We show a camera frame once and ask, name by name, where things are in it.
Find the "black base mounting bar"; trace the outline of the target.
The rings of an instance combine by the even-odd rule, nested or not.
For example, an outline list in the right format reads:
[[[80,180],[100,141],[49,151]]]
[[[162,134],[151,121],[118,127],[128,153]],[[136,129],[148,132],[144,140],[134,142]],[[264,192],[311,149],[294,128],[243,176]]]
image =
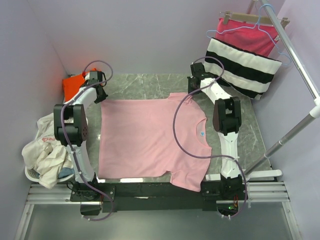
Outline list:
[[[94,191],[83,183],[71,187],[72,203],[82,205],[84,215],[119,211],[203,210],[216,211],[218,201],[234,203],[248,198],[243,185],[204,181],[199,192],[168,182],[98,183]]]

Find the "wooden clip hanger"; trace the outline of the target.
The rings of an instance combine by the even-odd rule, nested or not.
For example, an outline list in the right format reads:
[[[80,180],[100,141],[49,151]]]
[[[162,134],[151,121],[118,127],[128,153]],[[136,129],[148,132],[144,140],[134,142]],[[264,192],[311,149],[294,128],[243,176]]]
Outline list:
[[[220,12],[219,16],[223,18],[223,24],[227,24],[229,20],[243,22],[243,23],[256,23],[259,19],[258,15],[254,14],[247,14],[247,13],[238,13],[238,12],[231,12],[225,11]],[[271,19],[268,16],[261,16],[260,23],[263,25],[273,25]]]

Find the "folded orange t shirt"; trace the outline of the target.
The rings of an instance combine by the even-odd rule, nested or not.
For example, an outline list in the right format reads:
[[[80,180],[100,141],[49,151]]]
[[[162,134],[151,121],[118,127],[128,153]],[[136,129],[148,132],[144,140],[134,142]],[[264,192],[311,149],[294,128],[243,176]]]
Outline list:
[[[78,98],[76,99],[79,100],[85,94],[91,92],[93,89],[93,87],[91,87],[85,90],[86,87],[87,87],[87,84],[85,83],[82,77],[82,73],[63,79],[62,80],[62,88],[64,92],[63,103],[68,103],[69,101],[74,100],[75,97],[77,96]]]

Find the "pink t shirt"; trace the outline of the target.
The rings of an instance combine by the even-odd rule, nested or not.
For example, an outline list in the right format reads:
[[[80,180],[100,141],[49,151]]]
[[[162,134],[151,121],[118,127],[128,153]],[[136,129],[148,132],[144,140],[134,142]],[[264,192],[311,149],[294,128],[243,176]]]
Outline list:
[[[183,92],[164,99],[111,100],[101,103],[98,177],[160,177],[199,192],[210,165],[207,117]]]

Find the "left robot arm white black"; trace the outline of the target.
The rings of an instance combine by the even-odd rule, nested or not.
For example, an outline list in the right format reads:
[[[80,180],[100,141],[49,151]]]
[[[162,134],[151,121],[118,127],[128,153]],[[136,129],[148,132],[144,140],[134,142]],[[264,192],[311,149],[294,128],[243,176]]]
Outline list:
[[[102,71],[85,72],[84,83],[75,96],[53,108],[54,137],[66,148],[78,183],[89,183],[96,179],[86,147],[89,136],[86,110],[91,104],[98,104],[108,97],[103,88],[106,79]]]

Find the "metal clothes rack pole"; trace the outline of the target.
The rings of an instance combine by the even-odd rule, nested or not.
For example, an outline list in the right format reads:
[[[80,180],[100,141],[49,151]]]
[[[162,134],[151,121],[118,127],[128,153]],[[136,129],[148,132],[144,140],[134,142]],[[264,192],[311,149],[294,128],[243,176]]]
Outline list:
[[[289,58],[293,62],[294,66],[301,75],[305,85],[307,86],[315,104],[309,113],[295,125],[288,133],[286,133],[280,140],[278,140],[271,148],[269,148],[259,159],[257,159],[253,164],[251,164],[245,171],[244,174],[249,176],[257,167],[268,160],[274,153],[279,151],[287,142],[293,139],[298,133],[304,130],[308,125],[310,125],[315,119],[320,117],[320,91],[313,82],[311,76],[309,75],[306,67],[303,65],[301,58],[299,57],[294,45],[292,44],[289,36],[281,26],[280,20],[278,20],[273,7],[269,4],[268,0],[261,0],[261,7],[265,8],[265,12],[269,19],[271,20],[273,26],[275,27],[285,49],[289,54]]]

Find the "aluminium frame rail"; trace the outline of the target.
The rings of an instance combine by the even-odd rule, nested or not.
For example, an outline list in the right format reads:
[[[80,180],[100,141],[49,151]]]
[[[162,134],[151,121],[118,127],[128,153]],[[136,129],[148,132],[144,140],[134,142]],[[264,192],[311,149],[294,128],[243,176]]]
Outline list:
[[[47,189],[40,184],[32,184],[25,203],[27,205],[96,205],[97,201],[72,202],[72,191],[64,184]],[[283,203],[290,197],[283,182],[250,182],[248,185],[250,203]]]

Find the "black white striped cloth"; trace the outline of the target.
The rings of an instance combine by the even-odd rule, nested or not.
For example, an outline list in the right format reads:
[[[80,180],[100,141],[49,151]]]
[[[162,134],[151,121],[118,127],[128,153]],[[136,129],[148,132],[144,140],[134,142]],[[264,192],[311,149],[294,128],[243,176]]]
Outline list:
[[[260,100],[282,66],[282,62],[254,52],[243,50],[216,38],[209,42],[203,62],[206,72],[216,77],[224,73],[217,82],[232,87],[241,94]]]

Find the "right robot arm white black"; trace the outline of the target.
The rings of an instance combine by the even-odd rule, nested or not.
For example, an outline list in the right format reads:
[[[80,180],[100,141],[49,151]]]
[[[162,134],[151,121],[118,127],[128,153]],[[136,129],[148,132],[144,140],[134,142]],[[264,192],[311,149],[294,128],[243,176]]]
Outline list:
[[[188,92],[200,89],[214,104],[212,124],[219,136],[221,154],[237,159],[238,133],[242,125],[240,99],[227,93],[201,62],[192,63],[190,71]]]

